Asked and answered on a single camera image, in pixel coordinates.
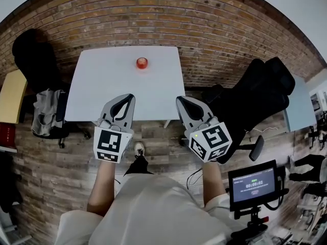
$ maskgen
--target person in white shirt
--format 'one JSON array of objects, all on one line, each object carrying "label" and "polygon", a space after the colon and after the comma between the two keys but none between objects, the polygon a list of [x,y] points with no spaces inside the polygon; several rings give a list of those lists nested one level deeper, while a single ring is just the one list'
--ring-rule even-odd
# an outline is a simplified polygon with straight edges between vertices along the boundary
[{"label": "person in white shirt", "polygon": [[147,171],[142,143],[114,197],[115,163],[102,161],[86,211],[61,216],[55,245],[226,244],[246,226],[233,219],[217,162],[203,164],[200,208],[176,181]]}]

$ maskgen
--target sleeve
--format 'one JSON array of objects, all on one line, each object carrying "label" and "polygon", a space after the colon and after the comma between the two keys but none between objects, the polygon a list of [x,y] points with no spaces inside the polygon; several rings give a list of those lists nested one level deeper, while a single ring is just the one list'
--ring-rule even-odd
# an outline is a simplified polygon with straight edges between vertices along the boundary
[{"label": "sleeve", "polygon": [[204,210],[225,223],[233,232],[246,228],[241,221],[234,219],[234,213],[229,210],[229,195],[222,194],[211,199],[204,207]]},{"label": "sleeve", "polygon": [[82,245],[88,241],[103,217],[74,210],[62,214],[55,245]]}]

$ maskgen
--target white shirt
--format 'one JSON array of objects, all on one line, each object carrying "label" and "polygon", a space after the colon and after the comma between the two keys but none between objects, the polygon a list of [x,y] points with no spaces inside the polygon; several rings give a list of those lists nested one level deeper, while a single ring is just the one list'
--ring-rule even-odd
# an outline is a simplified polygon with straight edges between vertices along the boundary
[{"label": "white shirt", "polygon": [[232,232],[246,227],[232,218],[227,194],[201,209],[170,178],[127,176],[105,217],[86,211],[63,214],[55,245],[226,244]]}]

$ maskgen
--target red ball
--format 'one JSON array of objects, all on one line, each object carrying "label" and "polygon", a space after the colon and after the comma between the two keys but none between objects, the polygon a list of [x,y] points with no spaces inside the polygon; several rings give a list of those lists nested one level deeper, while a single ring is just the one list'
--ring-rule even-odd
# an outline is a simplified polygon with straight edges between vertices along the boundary
[{"label": "red ball", "polygon": [[138,60],[136,61],[136,65],[140,69],[147,68],[147,66],[148,66],[148,60],[147,60],[147,58],[144,58],[144,57],[138,58]]}]

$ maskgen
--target monitor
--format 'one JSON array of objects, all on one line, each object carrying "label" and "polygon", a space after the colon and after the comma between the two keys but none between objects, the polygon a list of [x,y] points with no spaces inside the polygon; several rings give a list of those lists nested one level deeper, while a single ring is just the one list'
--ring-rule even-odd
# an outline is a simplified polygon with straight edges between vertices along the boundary
[{"label": "monitor", "polygon": [[230,171],[230,210],[247,209],[276,197],[276,161]]}]

